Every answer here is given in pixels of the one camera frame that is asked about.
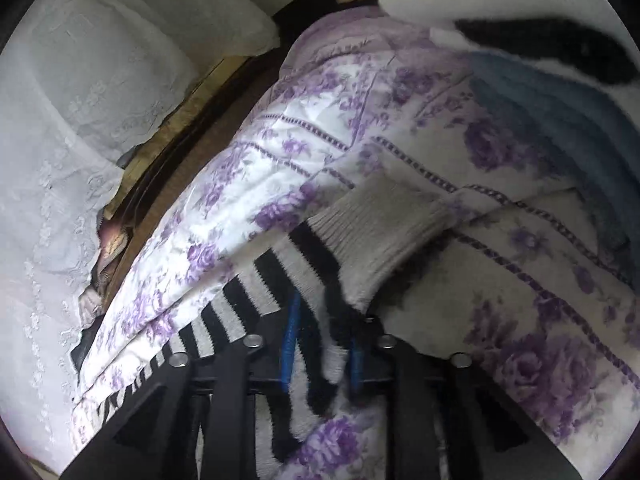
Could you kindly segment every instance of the screw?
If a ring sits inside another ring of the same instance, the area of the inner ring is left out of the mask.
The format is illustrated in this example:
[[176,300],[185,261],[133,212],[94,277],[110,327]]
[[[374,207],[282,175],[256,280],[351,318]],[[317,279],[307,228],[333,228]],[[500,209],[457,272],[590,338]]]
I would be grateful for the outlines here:
[[396,338],[393,337],[392,335],[385,334],[385,335],[381,335],[378,338],[379,348],[389,349],[389,348],[393,348],[394,346],[396,346]]
[[453,354],[449,361],[456,368],[469,368],[473,361],[471,360],[471,356],[469,354],[465,354],[464,352],[457,352]]
[[249,334],[242,340],[247,348],[260,348],[262,346],[262,336],[259,334]]
[[189,356],[184,352],[178,352],[169,357],[169,364],[174,368],[182,368],[189,362]]

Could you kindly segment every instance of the sheer lace curtain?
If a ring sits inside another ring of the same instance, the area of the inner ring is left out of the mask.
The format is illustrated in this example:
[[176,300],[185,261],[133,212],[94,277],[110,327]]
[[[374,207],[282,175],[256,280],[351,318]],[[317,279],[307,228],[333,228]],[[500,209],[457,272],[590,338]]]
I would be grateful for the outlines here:
[[37,0],[0,56],[0,416],[60,472],[97,212],[196,79],[277,45],[249,0]]

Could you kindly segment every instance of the purple floral fabric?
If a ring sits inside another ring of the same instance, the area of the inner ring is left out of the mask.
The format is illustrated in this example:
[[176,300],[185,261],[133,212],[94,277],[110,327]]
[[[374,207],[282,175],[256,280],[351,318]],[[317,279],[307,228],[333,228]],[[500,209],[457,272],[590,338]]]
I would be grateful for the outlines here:
[[[470,76],[462,54],[374,8],[304,32],[114,298],[80,371],[76,447],[99,427],[98,403],[242,266],[383,171],[453,218],[391,287],[386,329],[424,353],[473,354],[585,480],[599,478],[640,420],[636,298],[598,256],[573,183],[476,104]],[[384,478],[383,406],[339,402],[326,416],[281,478]]]

